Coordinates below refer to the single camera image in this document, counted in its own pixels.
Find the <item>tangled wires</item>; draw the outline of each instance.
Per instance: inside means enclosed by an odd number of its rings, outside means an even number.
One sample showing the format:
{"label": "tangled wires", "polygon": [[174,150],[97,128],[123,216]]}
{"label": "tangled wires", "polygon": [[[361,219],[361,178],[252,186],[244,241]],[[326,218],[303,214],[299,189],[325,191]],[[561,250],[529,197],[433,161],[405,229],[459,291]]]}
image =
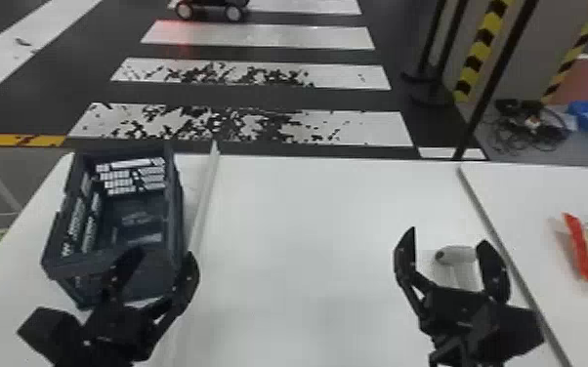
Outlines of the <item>tangled wires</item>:
{"label": "tangled wires", "polygon": [[[529,118],[534,118],[537,126],[529,126]],[[529,147],[554,151],[569,134],[564,119],[545,107],[537,114],[520,110],[516,115],[502,114],[492,121],[485,121],[485,124],[490,129],[488,145],[501,154],[518,155]]]}

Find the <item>black pole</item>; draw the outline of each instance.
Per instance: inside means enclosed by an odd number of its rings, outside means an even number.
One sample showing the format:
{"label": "black pole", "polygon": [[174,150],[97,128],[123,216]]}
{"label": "black pole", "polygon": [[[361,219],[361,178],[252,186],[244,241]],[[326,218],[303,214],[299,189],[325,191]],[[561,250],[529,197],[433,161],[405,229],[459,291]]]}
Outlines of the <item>black pole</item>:
{"label": "black pole", "polygon": [[497,86],[501,81],[501,77],[504,75],[504,71],[506,71],[506,67],[508,66],[508,62],[511,60],[511,56],[513,56],[515,49],[518,47],[518,43],[520,43],[520,39],[525,32],[528,21],[531,19],[531,16],[533,16],[533,11],[535,11],[535,7],[538,5],[538,1],[539,0],[525,0],[525,4],[520,11],[520,15],[515,21],[515,25],[513,25],[511,35],[508,37],[506,45],[504,45],[501,56],[499,57],[497,64],[494,66],[494,70],[492,70],[490,80],[487,81],[485,90],[483,91],[483,94],[481,95],[481,98],[479,99],[479,102],[477,103],[477,106],[472,113],[472,118],[470,118],[470,123],[467,126],[467,130],[461,138],[460,143],[458,143],[456,152],[453,154],[451,160],[458,161],[463,159],[463,154],[465,154],[467,144],[470,142],[474,132],[477,130],[477,126],[483,119],[485,110],[490,105],[492,95],[497,89]]}
{"label": "black pole", "polygon": [[440,59],[438,60],[438,66],[435,70],[435,79],[429,86],[428,91],[425,91],[425,93],[418,94],[418,91],[413,91],[413,95],[411,97],[415,102],[428,107],[449,107],[453,105],[453,94],[451,94],[446,89],[443,89],[444,83],[442,81],[442,77],[444,76],[444,71],[446,70],[446,65],[449,62],[451,50],[453,50],[453,45],[456,41],[460,23],[463,21],[463,16],[465,16],[467,1],[468,0],[458,0],[456,9],[453,12],[453,16],[451,17],[449,30],[446,33],[446,38],[444,39],[444,44],[442,45]]}
{"label": "black pole", "polygon": [[436,35],[438,34],[438,28],[440,28],[440,19],[442,17],[442,11],[444,10],[445,5],[446,0],[438,0],[435,12],[433,14],[433,19],[431,20],[431,28],[429,29],[429,34],[426,36],[426,44],[424,45],[424,50],[422,51],[422,57],[417,64],[417,69],[415,70],[416,75],[403,71],[401,73],[401,78],[411,82],[432,80],[432,78],[425,77],[424,75],[426,72],[426,65],[429,63],[431,49],[433,49],[433,44],[436,42]]}
{"label": "black pole", "polygon": [[458,35],[458,28],[460,27],[460,23],[463,20],[466,8],[467,0],[459,0],[458,5],[456,5],[456,11],[453,12],[453,18],[451,18],[451,26],[449,27],[449,31],[446,33],[446,40],[444,40],[444,45],[442,46],[440,60],[438,61],[438,69],[436,70],[438,76],[436,84],[442,84],[442,76],[446,70],[446,64],[449,61],[449,55],[451,55],[453,44],[455,43],[456,36]]}

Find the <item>white table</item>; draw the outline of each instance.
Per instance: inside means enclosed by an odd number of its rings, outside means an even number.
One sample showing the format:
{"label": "white table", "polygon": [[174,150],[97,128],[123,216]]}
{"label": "white table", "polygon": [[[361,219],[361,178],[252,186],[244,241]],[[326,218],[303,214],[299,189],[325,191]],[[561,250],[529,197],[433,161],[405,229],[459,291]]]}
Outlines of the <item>white table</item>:
{"label": "white table", "polygon": [[[194,196],[185,164],[200,172],[204,159],[177,157]],[[15,335],[36,306],[76,312],[39,265],[67,166],[57,165],[0,243],[0,366],[47,365]],[[418,266],[444,283],[435,251],[487,238],[457,167],[222,157],[196,253],[200,286],[147,365],[426,366],[432,344],[395,282],[392,251],[416,225]],[[524,303],[517,290],[514,303]],[[544,345],[509,365],[558,362]]]}
{"label": "white table", "polygon": [[461,171],[569,363],[588,367],[588,282],[572,266],[562,219],[588,220],[588,169],[467,163]]}

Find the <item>small robot car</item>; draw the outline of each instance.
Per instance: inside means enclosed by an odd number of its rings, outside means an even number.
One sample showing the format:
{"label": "small robot car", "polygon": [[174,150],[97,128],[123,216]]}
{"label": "small robot car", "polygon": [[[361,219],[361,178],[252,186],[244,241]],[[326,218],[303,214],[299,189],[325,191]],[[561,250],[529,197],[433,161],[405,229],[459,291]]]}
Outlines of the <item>small robot car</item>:
{"label": "small robot car", "polygon": [[176,14],[181,20],[193,18],[194,7],[226,7],[226,19],[240,21],[249,0],[182,0],[176,5]]}

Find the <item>black plastic basket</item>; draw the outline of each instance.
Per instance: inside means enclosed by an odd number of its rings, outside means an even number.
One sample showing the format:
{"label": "black plastic basket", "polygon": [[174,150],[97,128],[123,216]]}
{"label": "black plastic basket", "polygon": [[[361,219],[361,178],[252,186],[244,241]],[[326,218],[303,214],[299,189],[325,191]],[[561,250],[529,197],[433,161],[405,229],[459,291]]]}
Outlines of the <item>black plastic basket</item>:
{"label": "black plastic basket", "polygon": [[124,289],[126,301],[173,285],[185,252],[183,190],[167,145],[78,152],[41,265],[78,307],[99,300],[101,275],[131,247],[147,253]]}

